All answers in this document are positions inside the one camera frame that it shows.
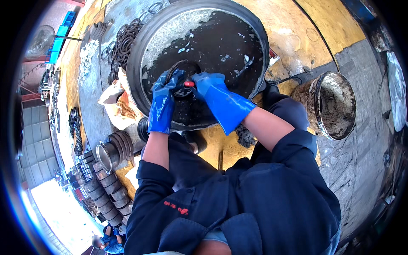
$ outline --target metal rod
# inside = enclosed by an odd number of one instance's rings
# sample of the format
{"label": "metal rod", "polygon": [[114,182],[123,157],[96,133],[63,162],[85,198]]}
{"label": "metal rod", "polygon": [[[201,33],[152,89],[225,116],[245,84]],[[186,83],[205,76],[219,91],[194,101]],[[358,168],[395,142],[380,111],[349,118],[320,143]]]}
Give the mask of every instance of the metal rod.
{"label": "metal rod", "polygon": [[35,94],[35,95],[38,95],[39,97],[41,97],[38,93],[32,92],[31,90],[29,90],[28,88],[26,88],[26,87],[24,87],[24,86],[19,85],[19,87],[21,87],[21,88],[27,90],[28,92],[31,92],[31,94]]}
{"label": "metal rod", "polygon": [[220,151],[218,154],[218,170],[222,171],[222,158],[223,158],[224,150]]}
{"label": "metal rod", "polygon": [[63,39],[70,39],[70,40],[76,40],[76,41],[83,41],[82,39],[78,39],[78,38],[73,38],[73,37],[68,37],[68,36],[60,36],[60,35],[56,35],[56,38],[63,38]]}
{"label": "metal rod", "polygon": [[31,98],[31,99],[23,100],[22,102],[24,103],[24,102],[34,101],[38,99],[41,99],[41,98]]}

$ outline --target gloved hand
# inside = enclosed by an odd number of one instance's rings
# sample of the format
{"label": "gloved hand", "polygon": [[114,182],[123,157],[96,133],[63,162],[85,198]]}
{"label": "gloved hand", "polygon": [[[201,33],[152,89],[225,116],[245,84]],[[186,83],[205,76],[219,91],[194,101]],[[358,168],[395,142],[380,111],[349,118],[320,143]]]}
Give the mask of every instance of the gloved hand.
{"label": "gloved hand", "polygon": [[114,228],[113,228],[113,234],[114,234],[114,235],[120,235],[120,234],[119,234],[119,228],[118,228],[118,227],[114,227]]}
{"label": "gloved hand", "polygon": [[163,84],[168,70],[165,71],[152,87],[153,100],[149,113],[147,132],[170,133],[170,124],[174,112],[174,97],[172,90],[181,86],[184,70],[176,69],[168,84]]}
{"label": "gloved hand", "polygon": [[220,73],[200,73],[191,77],[197,86],[198,98],[204,100],[224,133],[231,133],[256,106],[246,98],[230,92],[225,83],[225,75]]}

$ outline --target navy work jacket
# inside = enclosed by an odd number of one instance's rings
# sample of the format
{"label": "navy work jacket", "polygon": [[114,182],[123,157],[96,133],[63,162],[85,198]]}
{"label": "navy work jacket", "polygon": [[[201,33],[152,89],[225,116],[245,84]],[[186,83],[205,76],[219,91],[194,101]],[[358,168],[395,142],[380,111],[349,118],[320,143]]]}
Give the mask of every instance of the navy work jacket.
{"label": "navy work jacket", "polygon": [[340,205],[320,174],[316,150],[316,137],[295,129],[274,147],[272,163],[243,158],[224,175],[177,192],[165,168],[140,161],[125,254],[191,254],[217,226],[232,254],[333,254]]}

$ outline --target red metal frame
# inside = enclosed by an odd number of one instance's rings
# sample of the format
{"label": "red metal frame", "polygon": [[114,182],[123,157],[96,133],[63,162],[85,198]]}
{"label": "red metal frame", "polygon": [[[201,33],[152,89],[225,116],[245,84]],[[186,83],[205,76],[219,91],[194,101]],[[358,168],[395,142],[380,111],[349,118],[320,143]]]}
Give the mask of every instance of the red metal frame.
{"label": "red metal frame", "polygon": [[65,3],[69,3],[69,4],[73,4],[79,7],[84,7],[85,6],[85,1],[82,0],[59,0],[60,2],[65,2]]}

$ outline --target metal parts pile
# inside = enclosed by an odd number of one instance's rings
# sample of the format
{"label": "metal parts pile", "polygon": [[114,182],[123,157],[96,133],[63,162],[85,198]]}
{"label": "metal parts pile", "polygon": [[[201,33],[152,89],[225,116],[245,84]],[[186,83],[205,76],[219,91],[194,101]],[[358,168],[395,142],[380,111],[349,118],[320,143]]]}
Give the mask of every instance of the metal parts pile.
{"label": "metal parts pile", "polygon": [[50,128],[54,130],[57,129],[57,132],[60,132],[60,111],[57,108],[58,102],[58,93],[60,92],[60,74],[61,69],[57,68],[54,74],[52,75],[52,86],[53,86],[53,95],[52,95],[52,111],[49,116],[50,119]]}
{"label": "metal parts pile", "polygon": [[93,179],[95,172],[93,163],[95,161],[92,151],[88,151],[78,157],[79,163],[72,167],[72,172],[75,175],[79,185],[84,185],[86,182]]}
{"label": "metal parts pile", "polygon": [[93,164],[93,169],[98,179],[86,183],[85,191],[112,226],[120,223],[126,225],[131,213],[129,205],[132,203],[126,188],[114,173],[107,174],[99,162]]}

